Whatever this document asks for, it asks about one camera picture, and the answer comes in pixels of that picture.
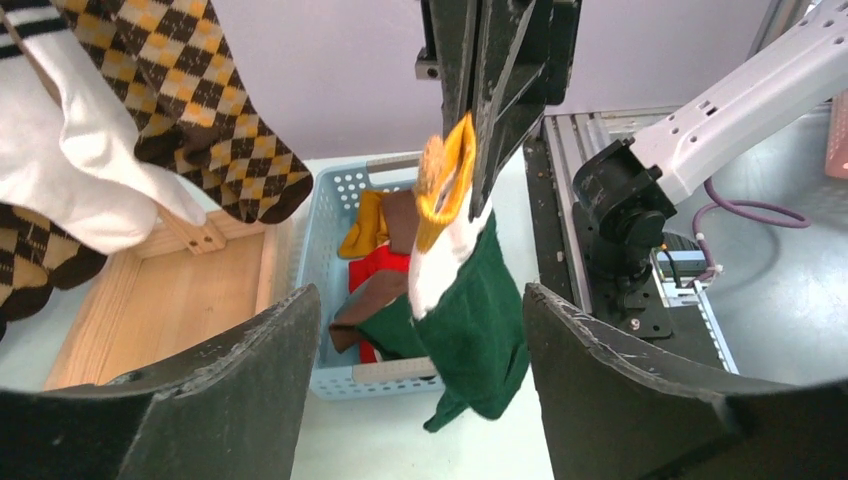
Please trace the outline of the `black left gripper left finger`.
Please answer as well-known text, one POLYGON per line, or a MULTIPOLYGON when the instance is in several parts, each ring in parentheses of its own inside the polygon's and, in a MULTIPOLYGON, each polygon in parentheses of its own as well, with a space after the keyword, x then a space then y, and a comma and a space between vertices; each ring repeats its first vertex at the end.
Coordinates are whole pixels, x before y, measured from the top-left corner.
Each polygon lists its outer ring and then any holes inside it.
POLYGON ((287 479, 320 337, 308 285, 109 383, 1 394, 5 479, 287 479))

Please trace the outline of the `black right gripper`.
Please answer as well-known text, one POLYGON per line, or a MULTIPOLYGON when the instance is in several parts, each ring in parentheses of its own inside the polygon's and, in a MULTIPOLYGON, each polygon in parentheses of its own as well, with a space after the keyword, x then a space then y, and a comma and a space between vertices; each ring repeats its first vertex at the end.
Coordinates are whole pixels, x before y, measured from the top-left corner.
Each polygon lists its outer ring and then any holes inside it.
POLYGON ((580 1, 422 1, 421 80, 437 80, 443 133, 471 108, 476 163, 468 218, 482 216, 498 174, 540 119, 564 101, 580 1))

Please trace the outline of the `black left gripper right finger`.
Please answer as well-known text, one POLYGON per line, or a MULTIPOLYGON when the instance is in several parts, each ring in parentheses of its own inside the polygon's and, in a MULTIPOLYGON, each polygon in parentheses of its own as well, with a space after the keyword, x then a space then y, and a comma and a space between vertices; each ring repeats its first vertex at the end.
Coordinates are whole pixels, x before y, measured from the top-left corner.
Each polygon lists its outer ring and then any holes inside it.
POLYGON ((524 321, 558 479, 843 479, 847 385, 735 375, 530 283, 524 321))

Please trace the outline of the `green sock yellow cuff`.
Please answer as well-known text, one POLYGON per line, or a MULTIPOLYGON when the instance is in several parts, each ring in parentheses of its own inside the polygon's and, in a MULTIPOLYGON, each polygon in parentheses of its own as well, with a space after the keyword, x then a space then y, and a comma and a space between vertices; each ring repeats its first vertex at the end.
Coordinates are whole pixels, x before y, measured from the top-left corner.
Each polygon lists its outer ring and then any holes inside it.
POLYGON ((413 188, 419 215, 407 296, 411 325, 444 384, 423 427, 435 433, 468 409, 497 420, 529 369, 522 296, 490 204, 472 214, 477 135, 466 113, 431 137, 413 188))

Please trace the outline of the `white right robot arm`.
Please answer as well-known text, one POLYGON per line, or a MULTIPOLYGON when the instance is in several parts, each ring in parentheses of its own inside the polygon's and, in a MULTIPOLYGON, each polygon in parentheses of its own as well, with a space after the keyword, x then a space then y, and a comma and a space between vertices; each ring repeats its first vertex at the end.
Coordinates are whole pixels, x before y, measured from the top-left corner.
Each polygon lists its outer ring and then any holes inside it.
MULTIPOLYGON (((497 175, 564 96, 577 1, 426 1, 423 65, 442 86, 446 143, 472 156, 457 183, 468 219, 497 175)), ((847 86, 847 5, 823 1, 771 44, 665 119, 616 141, 574 175, 593 228, 591 264, 636 277, 679 203, 725 164, 847 86)))

